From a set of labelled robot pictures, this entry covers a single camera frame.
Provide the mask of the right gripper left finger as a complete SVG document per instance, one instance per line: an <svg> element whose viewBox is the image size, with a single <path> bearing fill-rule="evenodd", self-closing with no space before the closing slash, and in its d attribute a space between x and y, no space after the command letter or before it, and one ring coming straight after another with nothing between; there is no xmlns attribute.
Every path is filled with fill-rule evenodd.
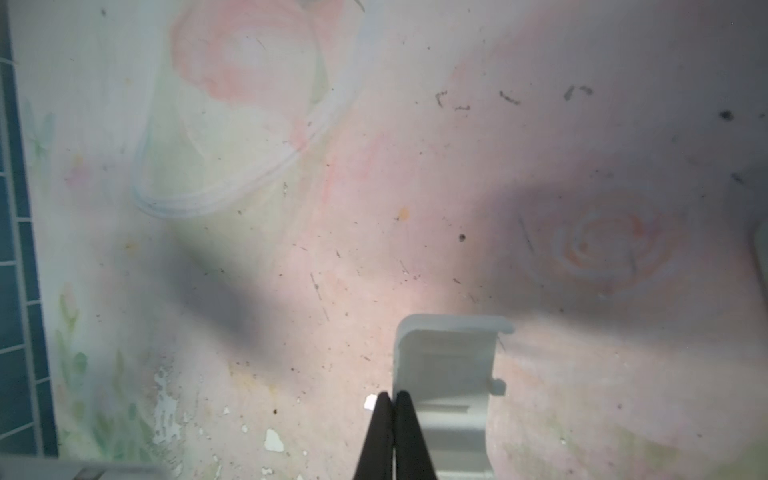
<svg viewBox="0 0 768 480"><path fill-rule="evenodd" d="M376 403L353 479L392 480L393 455L393 403L387 392L381 392L376 397Z"/></svg>

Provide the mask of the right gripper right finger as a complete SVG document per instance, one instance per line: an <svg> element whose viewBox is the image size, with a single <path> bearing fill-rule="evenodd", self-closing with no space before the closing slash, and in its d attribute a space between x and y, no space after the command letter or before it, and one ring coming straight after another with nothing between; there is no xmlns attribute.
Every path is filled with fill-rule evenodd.
<svg viewBox="0 0 768 480"><path fill-rule="evenodd" d="M436 480L411 395L401 390L394 404L394 452L397 480Z"/></svg>

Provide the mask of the white battery cover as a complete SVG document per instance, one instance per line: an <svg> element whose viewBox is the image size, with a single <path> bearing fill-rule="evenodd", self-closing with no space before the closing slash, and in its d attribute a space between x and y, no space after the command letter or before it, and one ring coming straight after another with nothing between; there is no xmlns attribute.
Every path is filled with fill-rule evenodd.
<svg viewBox="0 0 768 480"><path fill-rule="evenodd" d="M513 324L497 316L414 314L398 325L393 389L414 403L439 479L494 479L486 447L490 398L506 384L493 377L496 346Z"/></svg>

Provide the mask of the white remote control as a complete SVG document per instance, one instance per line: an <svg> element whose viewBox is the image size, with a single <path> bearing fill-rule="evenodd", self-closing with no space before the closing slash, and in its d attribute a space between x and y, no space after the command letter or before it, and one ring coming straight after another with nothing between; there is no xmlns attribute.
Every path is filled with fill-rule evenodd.
<svg viewBox="0 0 768 480"><path fill-rule="evenodd" d="M753 235L753 250L764 291L768 288L768 220L762 220Z"/></svg>

